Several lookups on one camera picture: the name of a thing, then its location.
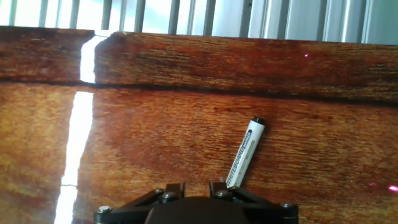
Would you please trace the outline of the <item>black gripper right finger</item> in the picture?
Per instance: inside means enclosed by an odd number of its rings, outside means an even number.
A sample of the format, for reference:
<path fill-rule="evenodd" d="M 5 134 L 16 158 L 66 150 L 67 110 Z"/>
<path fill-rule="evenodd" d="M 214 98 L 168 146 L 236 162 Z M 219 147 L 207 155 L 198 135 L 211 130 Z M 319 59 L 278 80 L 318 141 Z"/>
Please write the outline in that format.
<path fill-rule="evenodd" d="M 224 182 L 209 183 L 210 197 L 240 208 L 249 223 L 298 224 L 299 207 L 292 203 L 272 203 L 241 187 Z"/>

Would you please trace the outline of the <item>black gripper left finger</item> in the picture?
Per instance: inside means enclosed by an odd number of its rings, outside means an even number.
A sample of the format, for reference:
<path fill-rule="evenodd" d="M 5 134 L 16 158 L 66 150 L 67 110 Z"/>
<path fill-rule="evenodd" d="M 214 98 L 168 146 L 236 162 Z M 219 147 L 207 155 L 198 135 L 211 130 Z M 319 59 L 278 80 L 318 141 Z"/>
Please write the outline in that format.
<path fill-rule="evenodd" d="M 185 182 L 167 184 L 164 189 L 152 190 L 119 208 L 109 205 L 93 213 L 94 223 L 144 223 L 153 208 L 185 198 Z"/>

